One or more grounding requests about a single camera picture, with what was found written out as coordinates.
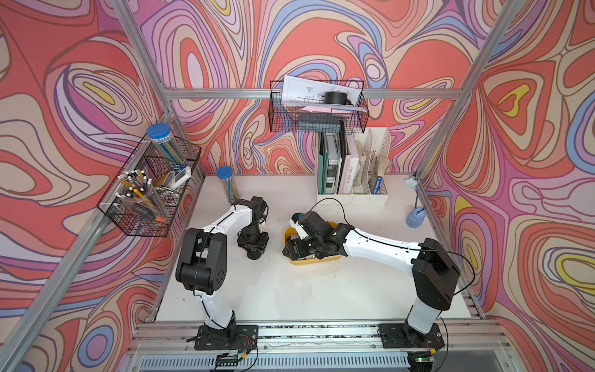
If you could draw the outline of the black mouse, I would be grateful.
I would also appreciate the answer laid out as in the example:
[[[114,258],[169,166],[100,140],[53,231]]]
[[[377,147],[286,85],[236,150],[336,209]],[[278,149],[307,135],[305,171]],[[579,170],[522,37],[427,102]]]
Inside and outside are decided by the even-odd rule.
[[[251,260],[258,260],[263,255],[263,249],[258,247],[249,247],[246,249],[246,255]]]

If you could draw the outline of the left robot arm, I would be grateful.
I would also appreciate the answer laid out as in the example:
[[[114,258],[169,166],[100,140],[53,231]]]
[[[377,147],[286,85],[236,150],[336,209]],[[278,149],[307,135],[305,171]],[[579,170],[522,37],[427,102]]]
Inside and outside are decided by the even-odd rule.
[[[198,299],[205,325],[211,330],[228,332],[235,323],[234,311],[216,295],[226,279],[228,243],[236,241],[249,259],[260,259],[269,241],[263,230],[268,212],[261,197],[236,199],[213,223],[190,228],[183,236],[175,279]]]

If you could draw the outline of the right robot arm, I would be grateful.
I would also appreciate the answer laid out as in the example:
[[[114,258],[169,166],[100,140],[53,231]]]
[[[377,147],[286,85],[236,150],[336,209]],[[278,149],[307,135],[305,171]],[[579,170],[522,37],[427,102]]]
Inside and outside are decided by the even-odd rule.
[[[408,243],[371,235],[348,223],[332,225],[317,212],[295,213],[294,232],[286,238],[283,255],[294,263],[355,257],[396,268],[413,278],[416,299],[404,328],[426,335],[435,321],[451,308],[460,269],[450,252],[434,239]]]

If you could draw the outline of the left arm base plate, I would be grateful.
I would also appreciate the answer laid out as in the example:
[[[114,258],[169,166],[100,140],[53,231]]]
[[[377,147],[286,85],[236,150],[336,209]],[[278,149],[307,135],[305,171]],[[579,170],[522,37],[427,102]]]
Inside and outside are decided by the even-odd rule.
[[[249,351],[256,347],[259,327],[257,325],[231,325],[224,330],[216,330],[202,325],[197,336],[192,339],[198,351],[240,350]]]

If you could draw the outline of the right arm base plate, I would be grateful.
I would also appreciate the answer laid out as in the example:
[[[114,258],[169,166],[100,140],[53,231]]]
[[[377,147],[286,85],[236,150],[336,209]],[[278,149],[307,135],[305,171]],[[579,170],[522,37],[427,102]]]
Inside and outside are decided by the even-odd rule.
[[[384,349],[440,350],[446,345],[437,324],[433,324],[428,333],[420,333],[406,322],[381,323],[377,326],[377,334]]]

